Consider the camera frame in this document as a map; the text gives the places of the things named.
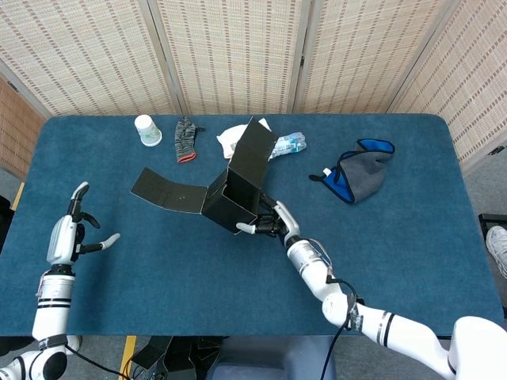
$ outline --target white paper cup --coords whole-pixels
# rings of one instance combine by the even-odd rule
[[[162,132],[148,115],[137,116],[134,125],[145,146],[155,146],[162,141]]]

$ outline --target white sneaker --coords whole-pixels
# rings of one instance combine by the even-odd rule
[[[486,235],[486,247],[497,262],[501,275],[507,279],[507,230],[492,227]]]

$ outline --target box flap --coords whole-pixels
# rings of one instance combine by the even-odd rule
[[[204,186],[172,182],[144,168],[131,193],[167,210],[199,214],[207,190]]]
[[[250,119],[248,127],[236,145],[229,169],[256,188],[261,188],[269,156],[277,140],[271,131],[254,118]]]

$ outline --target blue and gray glove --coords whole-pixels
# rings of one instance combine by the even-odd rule
[[[385,177],[385,162],[390,160],[395,146],[377,139],[357,140],[356,150],[343,153],[332,169],[323,176],[310,175],[312,181],[322,182],[346,203],[356,203],[376,192]]]

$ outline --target yellow tape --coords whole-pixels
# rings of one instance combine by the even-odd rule
[[[135,339],[137,337],[135,335],[129,335],[127,336],[127,339],[125,340],[125,348],[124,348],[124,357],[121,360],[121,366],[120,366],[120,372],[128,376],[130,374],[130,367],[132,366],[132,362],[128,362],[128,360],[134,355],[135,350]],[[124,380],[121,376],[118,376],[118,380]]]
[[[16,199],[14,200],[13,206],[11,207],[13,211],[16,211],[17,204],[19,203],[19,199],[21,198],[21,193],[23,192],[23,188],[25,187],[25,182],[21,182],[19,185],[19,189],[17,190]]]

